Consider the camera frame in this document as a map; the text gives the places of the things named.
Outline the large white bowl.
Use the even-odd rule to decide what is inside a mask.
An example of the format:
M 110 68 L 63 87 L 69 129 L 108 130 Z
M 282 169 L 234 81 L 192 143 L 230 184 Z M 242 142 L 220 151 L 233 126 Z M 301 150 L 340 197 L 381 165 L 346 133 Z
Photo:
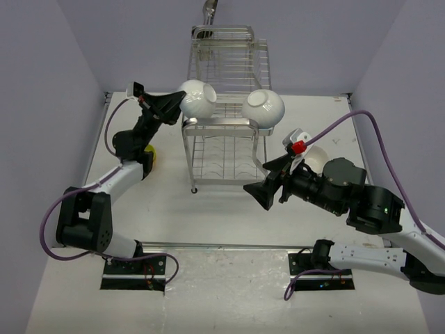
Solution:
M 180 108 L 186 118 L 210 118 L 216 110 L 217 94 L 213 87 L 200 80 L 188 80 L 179 90 L 186 93 Z
M 277 125 L 285 114 L 282 98 L 272 90 L 259 89 L 251 92 L 243 101 L 241 115 L 254 120 L 260 129 Z

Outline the green bowl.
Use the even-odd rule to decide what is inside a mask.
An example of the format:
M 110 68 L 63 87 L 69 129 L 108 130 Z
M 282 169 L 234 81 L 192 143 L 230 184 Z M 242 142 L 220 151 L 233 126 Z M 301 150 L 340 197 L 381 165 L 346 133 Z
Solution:
M 144 152 L 146 153 L 152 153 L 154 156 L 156 155 L 156 150 L 154 149 L 154 147 L 152 145 L 147 145 L 144 149 Z

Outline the small white bowl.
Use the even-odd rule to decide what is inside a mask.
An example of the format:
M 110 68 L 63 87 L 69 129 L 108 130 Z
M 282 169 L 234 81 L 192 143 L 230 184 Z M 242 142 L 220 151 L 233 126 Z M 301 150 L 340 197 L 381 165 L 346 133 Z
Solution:
M 305 155 L 305 163 L 318 175 L 323 172 L 324 165 L 329 159 L 327 152 L 316 145 L 313 145 Z

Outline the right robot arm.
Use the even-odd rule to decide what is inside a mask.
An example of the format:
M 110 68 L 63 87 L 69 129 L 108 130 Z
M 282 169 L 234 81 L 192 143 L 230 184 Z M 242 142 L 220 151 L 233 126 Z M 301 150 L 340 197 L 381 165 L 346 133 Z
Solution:
M 290 157 L 284 155 L 268 162 L 266 170 L 265 180 L 243 187 L 264 209 L 272 207 L 274 195 L 281 191 L 280 203 L 298 197 L 335 216 L 346 215 L 346 224 L 358 232 L 393 243 L 391 248 L 366 248 L 319 239 L 291 279 L 284 300 L 300 288 L 302 276 L 342 276 L 351 269 L 395 276 L 421 292 L 444 294 L 442 238 L 416 224 L 406 204 L 390 190 L 367 184 L 363 168 L 336 158 L 318 175 L 305 161 L 292 168 Z

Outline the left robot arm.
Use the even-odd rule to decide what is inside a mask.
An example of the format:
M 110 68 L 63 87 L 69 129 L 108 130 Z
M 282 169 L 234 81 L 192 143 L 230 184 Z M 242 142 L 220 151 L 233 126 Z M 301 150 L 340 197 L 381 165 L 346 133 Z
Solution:
M 68 188 L 59 201 L 55 231 L 58 243 L 81 249 L 83 254 L 120 261 L 129 273 L 138 273 L 144 267 L 140 243 L 114 232 L 112 206 L 152 171 L 154 153 L 146 147 L 161 125 L 177 123 L 185 96 L 183 90 L 167 95 L 136 93 L 141 115 L 132 129 L 117 132 L 112 139 L 119 164 L 88 186 Z

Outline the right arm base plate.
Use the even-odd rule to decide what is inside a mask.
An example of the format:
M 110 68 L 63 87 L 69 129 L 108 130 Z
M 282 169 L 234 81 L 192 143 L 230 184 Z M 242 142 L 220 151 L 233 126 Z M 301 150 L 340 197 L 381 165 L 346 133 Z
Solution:
M 291 250 L 288 252 L 290 280 L 300 273 L 314 270 L 311 263 L 312 250 L 310 248 L 301 248 L 300 250 Z M 292 284 L 292 292 L 308 291 L 334 291 L 334 290 L 354 290 L 355 284 L 352 271 L 344 270 L 342 273 L 306 273 L 300 276 Z

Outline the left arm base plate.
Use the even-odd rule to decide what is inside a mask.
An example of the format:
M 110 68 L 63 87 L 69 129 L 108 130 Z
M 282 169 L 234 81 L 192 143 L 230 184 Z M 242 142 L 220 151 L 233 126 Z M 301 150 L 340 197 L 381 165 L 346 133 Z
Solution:
M 166 256 L 137 262 L 106 260 L 100 290 L 165 291 Z

